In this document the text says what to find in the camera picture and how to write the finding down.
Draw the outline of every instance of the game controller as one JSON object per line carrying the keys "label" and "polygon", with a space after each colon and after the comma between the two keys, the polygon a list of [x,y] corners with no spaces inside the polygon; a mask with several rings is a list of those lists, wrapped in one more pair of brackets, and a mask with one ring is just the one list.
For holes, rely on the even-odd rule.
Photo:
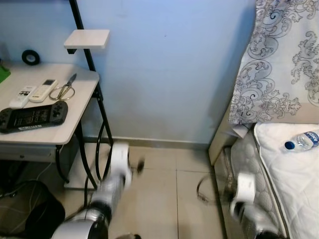
{"label": "game controller", "polygon": [[57,101],[52,105],[25,109],[6,108],[0,112],[0,132],[11,133],[63,124],[68,104]]}

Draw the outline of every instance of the green object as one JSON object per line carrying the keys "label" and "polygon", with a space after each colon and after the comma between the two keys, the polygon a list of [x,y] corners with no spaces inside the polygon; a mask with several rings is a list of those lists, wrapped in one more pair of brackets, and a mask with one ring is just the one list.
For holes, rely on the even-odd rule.
{"label": "green object", "polygon": [[0,65],[0,83],[4,81],[9,75],[11,75],[11,72],[9,71],[9,69]]}

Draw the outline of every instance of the water bottle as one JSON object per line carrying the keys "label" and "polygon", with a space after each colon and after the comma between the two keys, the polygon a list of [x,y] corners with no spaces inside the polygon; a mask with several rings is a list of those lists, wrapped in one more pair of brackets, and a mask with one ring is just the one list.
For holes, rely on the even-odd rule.
{"label": "water bottle", "polygon": [[285,143],[286,149],[296,152],[307,151],[317,146],[319,146],[319,130],[298,134]]}

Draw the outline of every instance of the bottle label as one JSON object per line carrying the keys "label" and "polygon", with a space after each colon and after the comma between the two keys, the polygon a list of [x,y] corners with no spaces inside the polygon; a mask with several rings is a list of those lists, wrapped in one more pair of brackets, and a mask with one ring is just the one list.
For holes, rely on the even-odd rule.
{"label": "bottle label", "polygon": [[312,148],[317,147],[319,145],[319,136],[315,132],[309,131],[304,134],[313,142]]}

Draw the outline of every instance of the remote control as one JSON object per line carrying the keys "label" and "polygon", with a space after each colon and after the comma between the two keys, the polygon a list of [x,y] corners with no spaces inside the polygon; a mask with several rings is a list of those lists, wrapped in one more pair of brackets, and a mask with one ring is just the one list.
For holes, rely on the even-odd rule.
{"label": "remote control", "polygon": [[35,103],[43,102],[57,84],[57,80],[45,80],[42,85],[36,89],[29,100]]}
{"label": "remote control", "polygon": [[25,109],[6,108],[0,112],[0,132],[11,133],[63,124],[68,104],[57,101],[52,105]]}
{"label": "remote control", "polygon": [[29,96],[36,89],[36,86],[25,86],[19,94],[10,101],[9,107],[13,109],[21,109],[28,103]]}

